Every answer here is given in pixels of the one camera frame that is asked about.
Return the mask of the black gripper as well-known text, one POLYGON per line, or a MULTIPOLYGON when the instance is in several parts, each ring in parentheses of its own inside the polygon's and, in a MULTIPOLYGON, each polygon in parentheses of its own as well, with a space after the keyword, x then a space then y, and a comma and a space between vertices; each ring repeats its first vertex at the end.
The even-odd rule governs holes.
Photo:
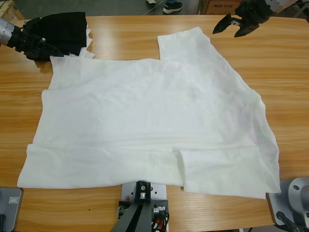
POLYGON ((241 19, 232 18, 231 14, 227 14, 217 23, 212 33, 221 33, 230 25, 237 25, 239 30, 234 37, 246 36, 259 28, 259 24, 265 23, 273 15, 273 11, 265 0, 242 0, 235 9, 235 14, 241 19))
POLYGON ((15 48, 17 52, 24 52, 28 59, 49 61, 50 57, 64 57, 64 54, 58 48, 46 43, 42 37, 23 32, 18 27, 14 27, 7 46, 15 48))

